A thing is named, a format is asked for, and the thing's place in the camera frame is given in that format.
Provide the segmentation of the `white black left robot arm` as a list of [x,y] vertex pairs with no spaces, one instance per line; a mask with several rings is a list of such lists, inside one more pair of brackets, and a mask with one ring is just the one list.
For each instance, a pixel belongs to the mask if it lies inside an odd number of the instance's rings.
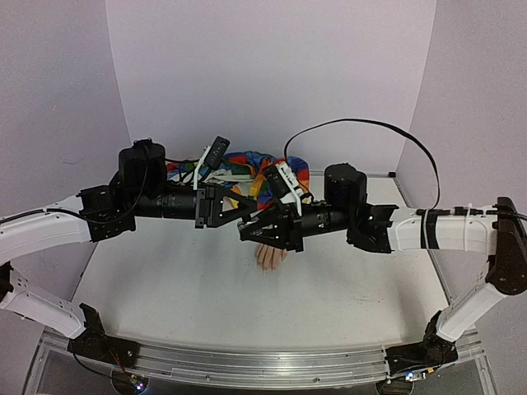
[[255,201],[195,178],[182,185],[168,180],[166,149],[150,139],[119,153],[110,182],[86,188],[47,207],[1,219],[1,308],[63,334],[75,356],[135,366],[139,344],[105,332],[91,306],[74,304],[29,281],[12,260],[66,244],[98,243],[136,229],[139,217],[192,221],[218,228],[257,210]]

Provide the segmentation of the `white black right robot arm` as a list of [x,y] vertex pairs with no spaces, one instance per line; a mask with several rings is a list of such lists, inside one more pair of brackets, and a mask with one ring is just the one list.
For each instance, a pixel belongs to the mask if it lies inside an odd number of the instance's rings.
[[301,186],[287,163],[264,172],[273,204],[238,225],[243,241],[300,252],[306,237],[345,230],[347,243],[368,253],[457,250],[481,253],[487,268],[474,286],[427,324],[423,339],[385,350],[390,377],[407,381],[457,361],[455,343],[486,312],[526,291],[525,217],[508,197],[485,207],[411,209],[371,205],[367,177],[342,163],[324,171],[324,198],[304,204]]

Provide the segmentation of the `mannequin hand with nails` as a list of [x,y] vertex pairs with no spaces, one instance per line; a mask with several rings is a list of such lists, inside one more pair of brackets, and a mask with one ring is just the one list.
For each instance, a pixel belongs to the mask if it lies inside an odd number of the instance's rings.
[[285,249],[277,249],[266,244],[259,244],[255,251],[256,263],[262,272],[276,270],[286,256]]

